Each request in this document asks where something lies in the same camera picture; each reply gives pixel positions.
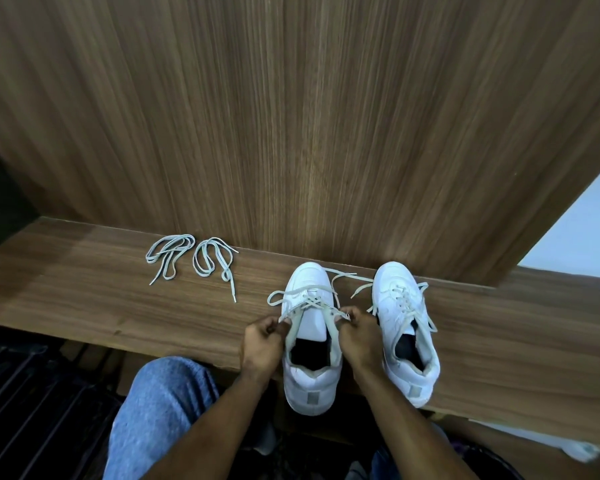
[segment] hand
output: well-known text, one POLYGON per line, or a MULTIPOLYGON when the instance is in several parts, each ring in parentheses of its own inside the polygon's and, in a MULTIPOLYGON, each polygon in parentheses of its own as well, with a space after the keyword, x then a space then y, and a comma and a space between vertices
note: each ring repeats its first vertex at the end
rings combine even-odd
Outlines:
POLYGON ((368 372, 384 374, 384 345, 376 317, 357 306, 343 306, 340 311, 351 318, 338 320, 336 327, 342 354, 351 364, 356 380, 368 372))
POLYGON ((282 359, 289 328, 288 322, 278 323, 277 317, 262 318, 248 325, 240 345, 241 374, 256 379, 264 387, 282 359))

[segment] wooden wall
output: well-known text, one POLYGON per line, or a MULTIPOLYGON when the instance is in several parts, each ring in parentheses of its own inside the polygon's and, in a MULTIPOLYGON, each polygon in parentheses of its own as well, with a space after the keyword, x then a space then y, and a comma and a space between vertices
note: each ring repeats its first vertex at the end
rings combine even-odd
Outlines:
POLYGON ((600 172, 600 0, 0 0, 42 213, 495 283, 600 172))

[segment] white sneaker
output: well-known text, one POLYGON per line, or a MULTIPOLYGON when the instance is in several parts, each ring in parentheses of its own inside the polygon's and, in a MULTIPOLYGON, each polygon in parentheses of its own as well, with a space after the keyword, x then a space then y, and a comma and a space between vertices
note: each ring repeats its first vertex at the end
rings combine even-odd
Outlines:
POLYGON ((429 401, 440 375, 440 360, 431 339, 431 332, 438 329, 422 295, 428 286, 416 283, 404 265, 388 262, 377 270, 371 291, 373 312, 383 334, 384 368, 416 408, 429 401))
POLYGON ((285 396, 294 411, 307 416, 323 414, 336 397, 342 351, 335 321, 349 317, 334 307, 334 297, 324 268, 306 262, 296 268, 285 291, 275 291, 267 300, 272 306, 282 304, 280 322, 291 322, 282 359, 285 396), (278 293, 283 298, 272 302, 278 293))

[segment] knee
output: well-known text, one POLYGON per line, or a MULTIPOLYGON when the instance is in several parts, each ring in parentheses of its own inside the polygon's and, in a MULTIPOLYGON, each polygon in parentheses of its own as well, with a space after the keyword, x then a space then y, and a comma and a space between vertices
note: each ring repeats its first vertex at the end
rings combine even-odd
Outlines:
POLYGON ((184 357, 161 357, 144 364, 136 374, 134 382, 171 384, 179 378, 198 375, 206 371, 206 367, 192 359, 184 357))

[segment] forearm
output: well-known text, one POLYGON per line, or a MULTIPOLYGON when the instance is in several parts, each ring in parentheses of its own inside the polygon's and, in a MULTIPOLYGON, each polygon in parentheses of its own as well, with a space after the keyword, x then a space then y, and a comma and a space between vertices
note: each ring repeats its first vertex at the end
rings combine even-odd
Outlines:
POLYGON ((476 479, 384 371, 357 374, 356 380, 404 480, 476 479))
POLYGON ((225 479, 267 382, 243 372, 145 478, 225 479))

